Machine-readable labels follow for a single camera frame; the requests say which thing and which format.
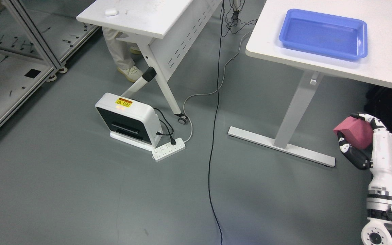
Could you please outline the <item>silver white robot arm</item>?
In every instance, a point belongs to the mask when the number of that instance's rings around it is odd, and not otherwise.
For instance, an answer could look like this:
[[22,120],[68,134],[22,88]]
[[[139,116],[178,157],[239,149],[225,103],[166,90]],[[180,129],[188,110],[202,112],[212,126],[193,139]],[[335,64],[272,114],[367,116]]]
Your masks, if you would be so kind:
[[369,190],[368,223],[361,231],[364,245],[392,245],[392,192]]

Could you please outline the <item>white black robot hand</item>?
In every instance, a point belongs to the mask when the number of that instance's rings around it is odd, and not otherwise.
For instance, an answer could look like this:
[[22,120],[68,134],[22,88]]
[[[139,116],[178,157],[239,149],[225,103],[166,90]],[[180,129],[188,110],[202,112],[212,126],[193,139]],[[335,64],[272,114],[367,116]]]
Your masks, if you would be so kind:
[[367,156],[361,149],[350,143],[338,125],[333,132],[338,138],[339,149],[357,169],[369,169],[373,174],[368,190],[386,191],[392,193],[392,133],[383,122],[375,116],[367,113],[352,113],[346,118],[350,125],[352,118],[360,119],[369,124],[368,128],[373,131],[373,149],[371,156]]

